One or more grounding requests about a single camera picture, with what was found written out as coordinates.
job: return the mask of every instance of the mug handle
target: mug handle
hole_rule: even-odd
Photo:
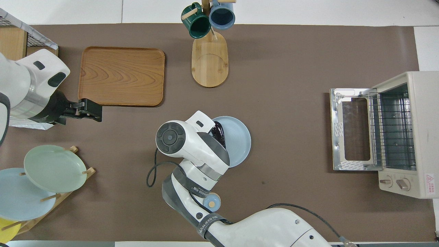
[[[203,13],[203,8],[201,7],[201,5],[199,3],[192,4],[192,9],[195,9],[195,8],[197,8],[197,15]]]

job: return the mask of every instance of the wooden tray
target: wooden tray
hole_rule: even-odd
[[[100,105],[156,106],[163,99],[165,54],[154,48],[88,47],[78,98]]]

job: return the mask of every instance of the blue mug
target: blue mug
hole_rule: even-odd
[[[209,22],[213,28],[219,30],[229,29],[235,23],[235,14],[233,13],[233,4],[218,3],[213,0],[210,10]]]

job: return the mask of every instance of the green plate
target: green plate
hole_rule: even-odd
[[[25,157],[29,180],[46,191],[65,193],[79,189],[87,179],[84,162],[74,153],[54,145],[31,149]]]

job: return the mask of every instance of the oven knob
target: oven knob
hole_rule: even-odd
[[[403,191],[409,191],[410,190],[410,181],[407,178],[398,179],[396,181],[396,184],[399,186],[400,189]]]
[[[390,188],[393,185],[392,178],[387,176],[386,179],[380,179],[380,184],[385,184]]]

